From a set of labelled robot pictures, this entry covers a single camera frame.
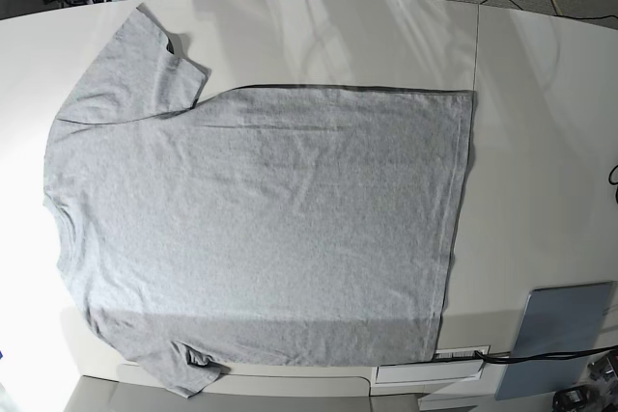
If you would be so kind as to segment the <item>grey T-shirt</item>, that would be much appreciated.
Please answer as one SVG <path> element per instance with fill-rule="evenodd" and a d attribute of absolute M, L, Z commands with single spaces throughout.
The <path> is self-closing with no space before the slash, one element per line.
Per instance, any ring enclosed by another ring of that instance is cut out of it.
<path fill-rule="evenodd" d="M 432 360 L 473 93 L 207 79 L 134 12 L 54 119 L 44 203 L 92 332 L 185 398 L 229 363 Z"/>

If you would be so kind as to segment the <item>blue-grey flat panel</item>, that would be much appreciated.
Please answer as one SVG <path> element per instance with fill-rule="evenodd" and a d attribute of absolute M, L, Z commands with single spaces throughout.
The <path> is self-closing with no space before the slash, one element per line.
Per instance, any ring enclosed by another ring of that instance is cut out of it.
<path fill-rule="evenodd" d="M 591 349 L 602 328 L 612 287 L 610 282 L 600 282 L 532 290 L 511 355 L 529 358 Z M 577 382 L 584 365 L 582 358 L 528 360 L 510 365 L 503 372 L 494 398 L 524 398 L 568 388 Z"/>

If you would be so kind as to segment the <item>black device bottom right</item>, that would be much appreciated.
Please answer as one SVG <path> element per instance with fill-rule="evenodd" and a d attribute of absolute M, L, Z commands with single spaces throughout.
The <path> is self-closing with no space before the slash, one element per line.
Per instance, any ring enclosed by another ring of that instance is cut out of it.
<path fill-rule="evenodd" d="M 581 411 L 591 403 L 590 389 L 576 386 L 557 391 L 552 398 L 553 412 Z"/>

